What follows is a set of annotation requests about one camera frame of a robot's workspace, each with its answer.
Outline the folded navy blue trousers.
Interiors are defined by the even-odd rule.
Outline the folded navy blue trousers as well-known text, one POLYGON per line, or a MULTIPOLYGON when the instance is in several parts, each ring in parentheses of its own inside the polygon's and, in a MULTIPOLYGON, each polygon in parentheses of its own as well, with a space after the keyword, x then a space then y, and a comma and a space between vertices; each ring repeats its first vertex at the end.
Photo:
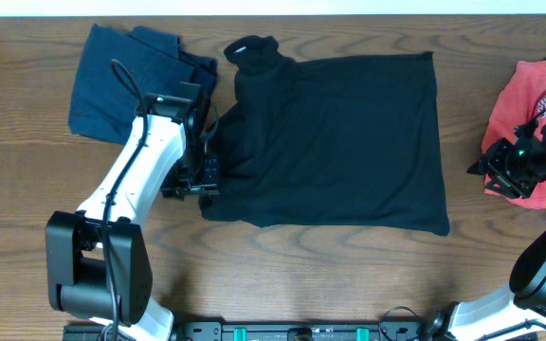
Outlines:
POLYGON ((140 93, 173 96, 182 82, 199 84, 210 96, 217 60, 191 54, 178 35, 148 27, 121 33, 94 24, 83 46, 72 90, 68 126, 74 135, 125 144, 140 93))

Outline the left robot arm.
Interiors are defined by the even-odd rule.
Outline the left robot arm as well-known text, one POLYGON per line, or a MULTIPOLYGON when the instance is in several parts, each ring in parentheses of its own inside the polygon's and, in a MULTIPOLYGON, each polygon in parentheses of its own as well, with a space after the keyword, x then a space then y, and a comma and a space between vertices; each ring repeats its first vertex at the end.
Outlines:
POLYGON ((143 227, 157 195, 182 199, 218 191, 207 151, 209 101, 201 93, 149 94, 97 189, 45 228, 50 306, 102 326, 100 340, 168 340, 173 313, 152 296, 143 227))

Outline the red printed t-shirt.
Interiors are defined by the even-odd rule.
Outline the red printed t-shirt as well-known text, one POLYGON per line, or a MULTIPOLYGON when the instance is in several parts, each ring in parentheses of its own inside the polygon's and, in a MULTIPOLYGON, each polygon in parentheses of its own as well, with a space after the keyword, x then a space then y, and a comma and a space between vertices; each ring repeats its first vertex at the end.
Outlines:
MULTIPOLYGON (((514 129, 520 124, 537 118, 535 137, 542 138, 541 128, 546 123, 546 60, 517 62, 510 81, 500 92, 485 130, 481 151, 486 152, 497 140, 506 138, 516 141, 514 129)), ((546 210, 546 181, 538 184, 529 198, 512 199, 516 206, 546 210)))

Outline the black t-shirt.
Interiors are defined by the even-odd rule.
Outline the black t-shirt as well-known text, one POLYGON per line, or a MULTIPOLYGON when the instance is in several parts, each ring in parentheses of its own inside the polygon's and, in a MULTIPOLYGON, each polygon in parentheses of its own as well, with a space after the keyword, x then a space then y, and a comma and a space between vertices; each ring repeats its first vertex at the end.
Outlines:
POLYGON ((210 141, 220 182, 203 218, 448 234, 431 53, 298 62, 253 35, 225 55, 235 102, 210 141))

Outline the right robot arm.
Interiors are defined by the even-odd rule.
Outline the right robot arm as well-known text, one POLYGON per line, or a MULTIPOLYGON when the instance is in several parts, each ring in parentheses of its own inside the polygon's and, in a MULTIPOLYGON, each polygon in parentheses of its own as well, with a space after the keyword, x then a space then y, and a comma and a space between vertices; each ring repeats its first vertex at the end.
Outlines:
MULTIPOLYGON (((511 199, 527 198, 546 180, 546 123, 532 118, 515 128, 517 138, 496 141, 469 169, 487 176, 488 189, 511 199)), ((509 282, 477 300, 437 314, 423 340, 526 340, 546 331, 546 230, 519 256, 509 282)))

